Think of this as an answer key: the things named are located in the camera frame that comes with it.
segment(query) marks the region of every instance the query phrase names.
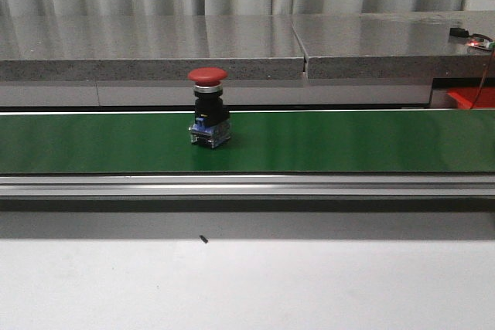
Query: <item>red mushroom button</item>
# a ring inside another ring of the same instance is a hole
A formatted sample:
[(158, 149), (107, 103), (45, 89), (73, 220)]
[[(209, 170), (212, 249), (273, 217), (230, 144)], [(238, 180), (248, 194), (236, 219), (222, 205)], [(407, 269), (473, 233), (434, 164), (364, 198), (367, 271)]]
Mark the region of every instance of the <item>red mushroom button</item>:
[(187, 78), (200, 87), (215, 87), (220, 84), (220, 80), (227, 77), (227, 71), (218, 67), (202, 67), (191, 71)]

